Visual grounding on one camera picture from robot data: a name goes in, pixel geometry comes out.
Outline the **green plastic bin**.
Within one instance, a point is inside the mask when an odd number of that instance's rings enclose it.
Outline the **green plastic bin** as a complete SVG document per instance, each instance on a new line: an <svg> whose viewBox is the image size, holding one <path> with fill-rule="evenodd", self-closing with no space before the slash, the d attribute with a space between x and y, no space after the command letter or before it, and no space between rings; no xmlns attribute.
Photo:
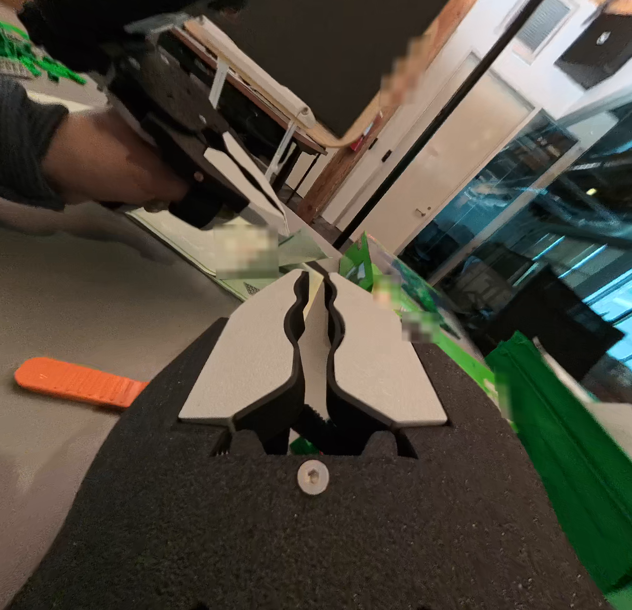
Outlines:
<svg viewBox="0 0 632 610"><path fill-rule="evenodd" d="M631 608L631 458L517 331L489 355L510 420L598 588Z"/></svg>

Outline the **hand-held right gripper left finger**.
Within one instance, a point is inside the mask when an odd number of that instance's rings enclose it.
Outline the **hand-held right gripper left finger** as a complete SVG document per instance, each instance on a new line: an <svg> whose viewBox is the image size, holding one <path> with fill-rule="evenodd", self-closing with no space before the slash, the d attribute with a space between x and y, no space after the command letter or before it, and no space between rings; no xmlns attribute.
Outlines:
<svg viewBox="0 0 632 610"><path fill-rule="evenodd" d="M270 455L289 452L289 434L303 412L305 378L299 340L310 277L293 269L241 304L178 414L184 425L254 432Z"/></svg>

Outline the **white door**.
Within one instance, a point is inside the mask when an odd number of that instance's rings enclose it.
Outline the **white door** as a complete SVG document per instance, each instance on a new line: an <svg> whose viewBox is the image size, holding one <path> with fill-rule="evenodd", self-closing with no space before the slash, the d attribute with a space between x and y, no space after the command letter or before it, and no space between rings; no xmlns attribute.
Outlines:
<svg viewBox="0 0 632 610"><path fill-rule="evenodd" d="M402 250L534 112L533 104L490 68L349 239L366 233L391 253Z"/></svg>

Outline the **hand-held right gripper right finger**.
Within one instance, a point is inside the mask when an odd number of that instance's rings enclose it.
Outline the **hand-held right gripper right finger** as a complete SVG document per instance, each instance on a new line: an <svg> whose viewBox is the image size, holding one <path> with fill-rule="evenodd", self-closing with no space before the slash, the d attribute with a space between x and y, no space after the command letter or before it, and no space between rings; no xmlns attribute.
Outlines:
<svg viewBox="0 0 632 610"><path fill-rule="evenodd" d="M337 273L325 281L328 416L359 454L375 432L444 427L448 416L399 316Z"/></svg>

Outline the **orange brick separator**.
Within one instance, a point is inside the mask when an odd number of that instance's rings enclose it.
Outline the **orange brick separator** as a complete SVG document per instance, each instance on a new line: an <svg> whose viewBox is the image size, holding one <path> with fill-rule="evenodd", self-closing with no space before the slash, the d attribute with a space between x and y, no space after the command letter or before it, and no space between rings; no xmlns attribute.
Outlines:
<svg viewBox="0 0 632 610"><path fill-rule="evenodd" d="M29 358L13 377L17 385L33 393L113 410L129 408L149 385L148 381L47 357Z"/></svg>

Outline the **brown top office table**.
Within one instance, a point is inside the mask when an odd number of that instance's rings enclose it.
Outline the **brown top office table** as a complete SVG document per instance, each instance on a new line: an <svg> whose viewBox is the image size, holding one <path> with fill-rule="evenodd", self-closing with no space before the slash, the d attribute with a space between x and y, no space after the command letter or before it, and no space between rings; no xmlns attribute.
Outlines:
<svg viewBox="0 0 632 610"><path fill-rule="evenodd" d="M157 43L164 53L178 61L182 70L203 92L210 92L217 63L208 49L178 28L162 32ZM289 119L231 71L226 76L217 110L255 160L267 167L285 135ZM298 194L299 188L325 153L325 148L303 129L295 129L271 181L275 193L280 194L294 211L297 211L302 199ZM296 188L290 189L288 178L302 154L311 156L312 162Z"/></svg>

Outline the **pile of green building bricks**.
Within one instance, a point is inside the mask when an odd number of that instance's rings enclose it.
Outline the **pile of green building bricks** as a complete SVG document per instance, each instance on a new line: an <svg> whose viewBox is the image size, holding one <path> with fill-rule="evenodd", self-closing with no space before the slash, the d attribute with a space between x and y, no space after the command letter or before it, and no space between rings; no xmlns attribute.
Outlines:
<svg viewBox="0 0 632 610"><path fill-rule="evenodd" d="M26 79L45 75L54 83L58 83L63 78L79 85L87 84L84 77L36 48L26 32L3 21L1 22L1 74Z"/></svg>

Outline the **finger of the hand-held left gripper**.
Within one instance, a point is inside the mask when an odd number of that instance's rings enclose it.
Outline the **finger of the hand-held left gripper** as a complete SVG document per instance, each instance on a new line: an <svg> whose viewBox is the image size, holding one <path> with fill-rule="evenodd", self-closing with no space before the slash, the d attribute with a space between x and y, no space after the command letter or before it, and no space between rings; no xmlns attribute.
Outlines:
<svg viewBox="0 0 632 610"><path fill-rule="evenodd" d="M254 187L249 177L242 173L240 167L225 152L215 148L206 148L203 154L205 160L209 162L219 172L222 179L225 179L242 197L247 201L244 208L238 211L235 207L229 206L236 217L257 226L276 226L273 217L277 214L264 195Z"/></svg>
<svg viewBox="0 0 632 610"><path fill-rule="evenodd" d="M242 147L237 138L233 136L232 132L225 131L222 137L228 155L238 167L240 167L242 173L249 177L250 183L264 195L267 202L270 203L271 208L277 213L273 217L273 221L279 234L288 236L289 225L286 211L270 182L266 179L264 173L258 167L252 156Z"/></svg>

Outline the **black pole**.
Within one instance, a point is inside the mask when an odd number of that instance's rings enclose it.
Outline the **black pole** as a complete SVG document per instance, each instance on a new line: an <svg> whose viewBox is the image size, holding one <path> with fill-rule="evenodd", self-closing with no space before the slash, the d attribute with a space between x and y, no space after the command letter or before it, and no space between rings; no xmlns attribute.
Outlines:
<svg viewBox="0 0 632 610"><path fill-rule="evenodd" d="M472 91L480 79L486 74L489 68L493 65L494 61L502 54L507 46L515 38L519 30L524 26L526 21L531 17L535 10L542 4L544 0L527 0L525 4L518 11L513 21L506 27L503 33L499 36L493 46L479 61L478 65L472 70L472 72L464 79L463 83L457 88L455 93L450 97L442 109L432 119L420 136L411 145L405 155L397 162L386 178L377 187L375 192L370 196L367 202L362 206L350 223L343 229L343 231L336 238L333 243L333 247L336 250L341 250L344 243L350 239L352 233L358 229L358 227L367 218L369 213L373 211L379 201L383 198L393 184L400 178L400 176L406 171L408 166L414 161L415 157L420 151L430 142L434 135L440 130L443 124L446 123L448 118L454 113L456 108L462 103L467 95Z"/></svg>

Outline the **person's left hand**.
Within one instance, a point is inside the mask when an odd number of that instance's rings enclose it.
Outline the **person's left hand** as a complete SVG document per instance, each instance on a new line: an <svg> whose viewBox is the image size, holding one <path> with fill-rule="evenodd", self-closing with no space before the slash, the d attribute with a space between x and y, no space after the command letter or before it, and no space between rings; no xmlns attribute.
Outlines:
<svg viewBox="0 0 632 610"><path fill-rule="evenodd" d="M188 192L186 182L112 110L68 114L41 167L48 184L71 204L169 204Z"/></svg>

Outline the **grey desk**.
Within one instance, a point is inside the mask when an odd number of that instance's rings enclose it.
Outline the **grey desk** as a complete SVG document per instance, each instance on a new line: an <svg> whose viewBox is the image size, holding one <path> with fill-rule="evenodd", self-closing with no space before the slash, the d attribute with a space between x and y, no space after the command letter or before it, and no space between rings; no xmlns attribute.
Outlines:
<svg viewBox="0 0 632 610"><path fill-rule="evenodd" d="M176 425L214 345L212 285L122 242L20 233L1 253L1 597L12 609L500 609L493 467L478 452L499 414L437 347L415 345L449 426L375 454L327 457L323 495L297 457L210 426ZM13 390L26 347L104 348L140 372L191 345L115 418ZM482 426L474 426L476 418Z"/></svg>

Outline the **pale green instruction booklet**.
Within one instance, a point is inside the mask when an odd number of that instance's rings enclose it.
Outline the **pale green instruction booklet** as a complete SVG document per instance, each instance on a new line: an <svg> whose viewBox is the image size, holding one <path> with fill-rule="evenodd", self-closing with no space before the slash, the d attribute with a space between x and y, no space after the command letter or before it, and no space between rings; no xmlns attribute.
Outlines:
<svg viewBox="0 0 632 610"><path fill-rule="evenodd" d="M168 211L135 209L127 217L242 302L292 270L310 272L309 263L329 258L307 228L275 236L241 217L209 230Z"/></svg>

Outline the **wooden post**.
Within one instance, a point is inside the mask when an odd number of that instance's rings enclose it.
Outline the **wooden post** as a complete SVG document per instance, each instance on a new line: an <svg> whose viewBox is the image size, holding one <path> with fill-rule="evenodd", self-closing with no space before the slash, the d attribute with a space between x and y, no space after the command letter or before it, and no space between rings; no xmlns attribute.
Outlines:
<svg viewBox="0 0 632 610"><path fill-rule="evenodd" d="M353 152L349 146L336 151L296 209L296 214L303 222L311 225L327 207L396 110L397 106L390 106L379 111L365 133L367 138L364 144L357 152Z"/></svg>

